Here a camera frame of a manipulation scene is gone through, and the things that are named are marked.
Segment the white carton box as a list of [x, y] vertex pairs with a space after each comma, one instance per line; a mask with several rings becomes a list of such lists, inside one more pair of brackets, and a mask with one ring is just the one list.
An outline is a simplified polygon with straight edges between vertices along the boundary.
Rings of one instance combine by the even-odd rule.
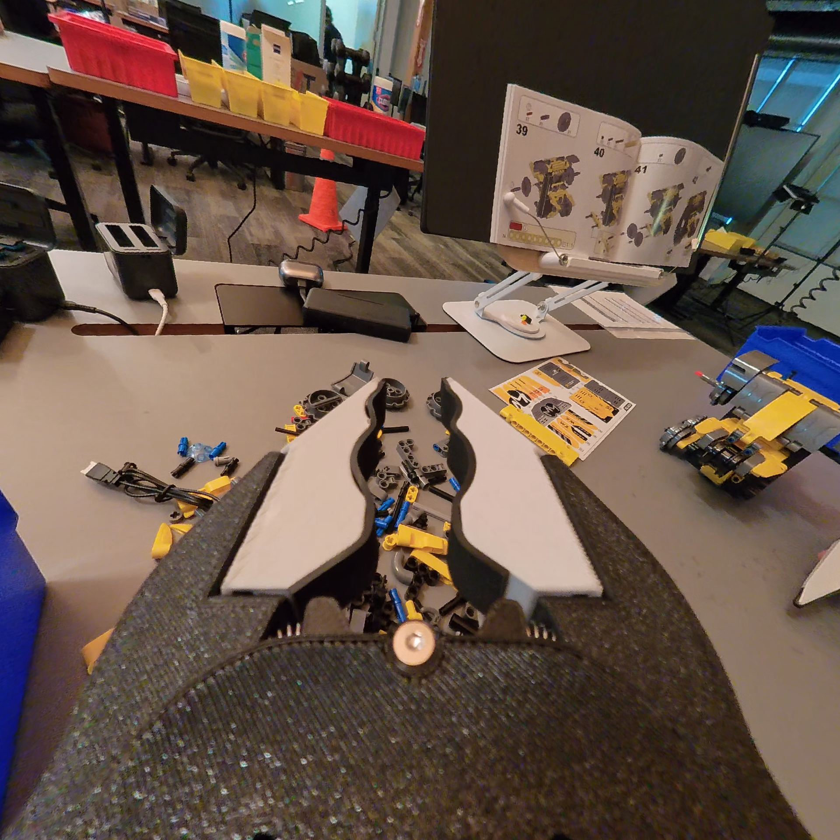
[[271, 84], [291, 87], [291, 39], [281, 29], [264, 23], [260, 34], [261, 77]]

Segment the long wooden table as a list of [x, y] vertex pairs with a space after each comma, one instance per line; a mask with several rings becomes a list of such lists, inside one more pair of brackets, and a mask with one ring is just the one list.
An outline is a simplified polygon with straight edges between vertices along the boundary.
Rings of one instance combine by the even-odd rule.
[[[164, 114], [156, 124], [142, 128], [138, 138], [140, 141], [194, 151], [219, 161], [230, 156], [248, 165], [270, 167], [282, 172], [294, 172], [336, 183], [366, 187], [367, 196], [363, 205], [362, 226], [356, 252], [355, 269], [358, 273], [370, 270], [381, 192], [398, 183], [403, 174], [424, 171], [424, 163], [418, 159], [246, 117], [228, 109], [199, 104], [189, 98], [171, 98], [158, 92], [53, 66], [48, 66], [48, 73], [49, 79], [57, 86], [93, 93], [110, 103], [120, 102], [128, 109], [143, 108]], [[184, 119], [258, 134], [286, 143], [298, 143], [313, 149], [330, 150], [350, 158], [352, 163], [342, 164], [318, 157], [289, 154], [285, 150], [272, 150], [260, 144], [231, 143], [218, 136], [182, 126]]]

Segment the printed paper sheet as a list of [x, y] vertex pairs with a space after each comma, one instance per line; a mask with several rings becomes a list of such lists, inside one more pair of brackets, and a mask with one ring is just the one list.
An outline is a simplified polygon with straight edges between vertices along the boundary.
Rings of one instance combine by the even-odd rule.
[[604, 328], [613, 337], [627, 340], [694, 339], [685, 330], [621, 291], [599, 290], [571, 305]]

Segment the orange traffic cone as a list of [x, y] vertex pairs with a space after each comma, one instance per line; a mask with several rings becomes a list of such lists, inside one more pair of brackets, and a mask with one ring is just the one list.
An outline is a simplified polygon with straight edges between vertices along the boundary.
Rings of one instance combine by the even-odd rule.
[[298, 220], [323, 233], [344, 231], [344, 222], [339, 216], [336, 182], [317, 177], [309, 210], [301, 213]]

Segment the yellow plastic bin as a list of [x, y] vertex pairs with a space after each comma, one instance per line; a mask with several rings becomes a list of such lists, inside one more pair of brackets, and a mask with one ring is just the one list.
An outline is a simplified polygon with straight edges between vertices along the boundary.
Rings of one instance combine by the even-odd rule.
[[224, 105], [224, 68], [214, 61], [191, 58], [182, 51], [178, 52], [178, 57], [191, 99], [197, 104], [221, 109]]
[[263, 113], [261, 79], [245, 70], [223, 68], [223, 73], [230, 111], [250, 119], [261, 119]]
[[263, 119], [284, 127], [300, 127], [301, 94], [282, 83], [261, 82]]
[[329, 111], [329, 100], [311, 91], [299, 93], [299, 129], [322, 137]]

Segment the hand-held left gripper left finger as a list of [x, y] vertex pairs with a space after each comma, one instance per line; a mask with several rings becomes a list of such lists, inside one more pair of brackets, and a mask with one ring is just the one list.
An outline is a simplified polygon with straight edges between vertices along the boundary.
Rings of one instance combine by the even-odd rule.
[[368, 481], [384, 419], [385, 384], [370, 380], [281, 451], [221, 595], [289, 598], [341, 561], [376, 559]]

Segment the yellow black sticker sheet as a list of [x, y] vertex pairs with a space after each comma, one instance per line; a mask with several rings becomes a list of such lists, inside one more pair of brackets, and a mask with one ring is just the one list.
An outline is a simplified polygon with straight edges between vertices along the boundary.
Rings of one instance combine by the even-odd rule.
[[584, 460], [636, 406], [564, 358], [546, 360], [490, 392], [562, 435]]

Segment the black square pad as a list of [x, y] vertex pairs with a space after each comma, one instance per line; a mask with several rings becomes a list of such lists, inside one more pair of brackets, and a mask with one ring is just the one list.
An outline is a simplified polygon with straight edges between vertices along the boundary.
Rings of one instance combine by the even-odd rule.
[[302, 328], [299, 292], [285, 287], [220, 283], [215, 286], [225, 331], [238, 328]]

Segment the pile of toy brick pieces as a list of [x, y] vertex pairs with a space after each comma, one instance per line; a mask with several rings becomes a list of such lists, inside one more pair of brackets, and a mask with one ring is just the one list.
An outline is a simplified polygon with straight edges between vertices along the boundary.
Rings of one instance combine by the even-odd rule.
[[[384, 384], [386, 414], [392, 385]], [[397, 534], [400, 527], [412, 527], [406, 517], [413, 507], [419, 516], [432, 517], [438, 522], [436, 531], [431, 526], [427, 530], [416, 529], [416, 536], [422, 537], [418, 545], [394, 545], [395, 549], [409, 554], [426, 554], [426, 558], [415, 558], [411, 563], [407, 589], [414, 595], [425, 595], [435, 586], [453, 590], [443, 570], [447, 563], [445, 556], [440, 554], [438, 560], [430, 561], [432, 543], [443, 547], [449, 537], [450, 532], [443, 531], [443, 524], [450, 522], [451, 514], [431, 511], [416, 499], [408, 499], [413, 489], [418, 496], [431, 486], [417, 480], [413, 467], [419, 463], [414, 458], [407, 460], [404, 471], [386, 469], [381, 464], [381, 429], [377, 435], [379, 458], [367, 483], [375, 505], [374, 538], [369, 547], [376, 554], [375, 560], [353, 556], [341, 561], [289, 598], [220, 594], [233, 555], [280, 464], [281, 451], [269, 452], [159, 562], [122, 616], [118, 627], [120, 637], [126, 639], [130, 632], [137, 632], [142, 642], [173, 644], [176, 653], [183, 657], [205, 659], [209, 657], [207, 650], [211, 654], [236, 652], [279, 637], [357, 637], [352, 627], [355, 606], [367, 607], [367, 612], [374, 615], [373, 633], [362, 633], [363, 641], [377, 641], [379, 632], [391, 635], [398, 610], [389, 594], [387, 576], [379, 574], [377, 569], [382, 540]]]

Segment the yellow perforated toy plate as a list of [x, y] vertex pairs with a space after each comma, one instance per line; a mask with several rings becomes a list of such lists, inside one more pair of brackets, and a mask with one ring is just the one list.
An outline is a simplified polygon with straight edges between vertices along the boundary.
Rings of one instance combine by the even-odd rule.
[[572, 466], [579, 459], [577, 450], [562, 435], [516, 406], [506, 406], [500, 411], [500, 416], [542, 451], [557, 456], [567, 466]]

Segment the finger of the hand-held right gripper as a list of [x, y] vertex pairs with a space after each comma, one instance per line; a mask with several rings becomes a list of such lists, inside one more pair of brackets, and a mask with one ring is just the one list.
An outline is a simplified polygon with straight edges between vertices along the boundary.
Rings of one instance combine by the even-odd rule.
[[820, 552], [812, 571], [805, 578], [793, 600], [804, 607], [839, 593], [839, 540]]

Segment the blue plastic bin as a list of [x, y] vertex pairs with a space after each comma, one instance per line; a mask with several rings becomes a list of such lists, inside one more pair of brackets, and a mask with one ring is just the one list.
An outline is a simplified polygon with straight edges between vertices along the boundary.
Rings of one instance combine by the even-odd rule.
[[758, 327], [720, 372], [710, 403], [743, 421], [744, 441], [838, 460], [839, 348], [800, 328]]
[[1, 804], [12, 771], [46, 581], [1, 496]]

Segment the white book stand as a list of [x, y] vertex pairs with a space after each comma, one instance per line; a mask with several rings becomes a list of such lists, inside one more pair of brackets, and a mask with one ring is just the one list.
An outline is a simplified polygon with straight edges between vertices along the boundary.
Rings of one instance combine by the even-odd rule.
[[[498, 359], [523, 364], [588, 351], [589, 341], [552, 316], [552, 311], [601, 291], [610, 283], [659, 286], [658, 267], [617, 264], [560, 253], [536, 253], [525, 270], [482, 291], [473, 301], [448, 301], [444, 312]], [[543, 277], [577, 279], [540, 303], [520, 298], [523, 288]]]

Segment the black battery charger box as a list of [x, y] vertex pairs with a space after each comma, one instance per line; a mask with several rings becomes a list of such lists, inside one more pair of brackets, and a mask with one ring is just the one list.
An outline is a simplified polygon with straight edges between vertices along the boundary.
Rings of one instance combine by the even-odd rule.
[[150, 187], [150, 225], [98, 223], [108, 267], [132, 300], [174, 299], [178, 293], [173, 258], [186, 252], [187, 215], [162, 188]]

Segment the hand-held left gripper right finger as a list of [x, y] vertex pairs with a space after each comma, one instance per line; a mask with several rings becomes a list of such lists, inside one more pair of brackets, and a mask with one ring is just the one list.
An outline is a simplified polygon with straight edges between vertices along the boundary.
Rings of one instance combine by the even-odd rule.
[[441, 381], [451, 508], [448, 568], [467, 603], [502, 601], [536, 616], [546, 599], [603, 603], [587, 538], [566, 504], [570, 471], [540, 451], [454, 378]]

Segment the open instruction booklet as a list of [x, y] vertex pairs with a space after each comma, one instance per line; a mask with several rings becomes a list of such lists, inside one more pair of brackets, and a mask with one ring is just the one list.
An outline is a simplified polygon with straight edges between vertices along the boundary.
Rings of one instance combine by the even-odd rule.
[[490, 242], [616, 264], [688, 266], [723, 162], [611, 115], [508, 84]]

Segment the yellow grey toy vehicle model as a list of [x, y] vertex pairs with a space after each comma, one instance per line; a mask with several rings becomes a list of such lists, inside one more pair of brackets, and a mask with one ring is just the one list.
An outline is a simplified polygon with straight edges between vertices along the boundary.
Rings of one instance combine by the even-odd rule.
[[783, 373], [780, 360], [751, 350], [716, 378], [696, 375], [710, 385], [710, 403], [728, 412], [668, 427], [658, 446], [730, 496], [754, 497], [814, 453], [838, 459], [838, 401]]

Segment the black monitor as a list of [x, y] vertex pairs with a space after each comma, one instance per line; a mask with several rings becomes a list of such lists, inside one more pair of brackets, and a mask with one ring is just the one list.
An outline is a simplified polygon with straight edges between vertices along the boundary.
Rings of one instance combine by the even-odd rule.
[[769, 2], [434, 2], [422, 230], [490, 243], [510, 83], [724, 164], [773, 27]]

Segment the red plastic bin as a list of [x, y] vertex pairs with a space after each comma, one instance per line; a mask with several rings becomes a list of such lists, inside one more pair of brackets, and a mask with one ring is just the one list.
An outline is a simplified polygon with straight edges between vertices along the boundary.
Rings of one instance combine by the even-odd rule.
[[178, 97], [177, 54], [165, 42], [67, 11], [48, 17], [75, 72]]
[[419, 161], [425, 128], [357, 107], [328, 100], [324, 136], [373, 151]]

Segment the black power adapter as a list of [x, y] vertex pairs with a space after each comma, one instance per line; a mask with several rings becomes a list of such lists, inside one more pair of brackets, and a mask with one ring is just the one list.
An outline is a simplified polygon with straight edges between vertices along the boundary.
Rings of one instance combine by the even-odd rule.
[[397, 292], [313, 288], [302, 306], [305, 327], [321, 332], [358, 333], [405, 343], [425, 332], [420, 313]]

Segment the yellow toy panel piece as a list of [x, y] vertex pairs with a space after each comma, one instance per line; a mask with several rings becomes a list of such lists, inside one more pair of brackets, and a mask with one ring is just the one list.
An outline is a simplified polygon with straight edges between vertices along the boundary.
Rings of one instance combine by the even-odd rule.
[[111, 627], [104, 633], [92, 639], [81, 649], [81, 656], [86, 666], [88, 675], [91, 675], [96, 663], [98, 662], [104, 648], [107, 646], [114, 627]]

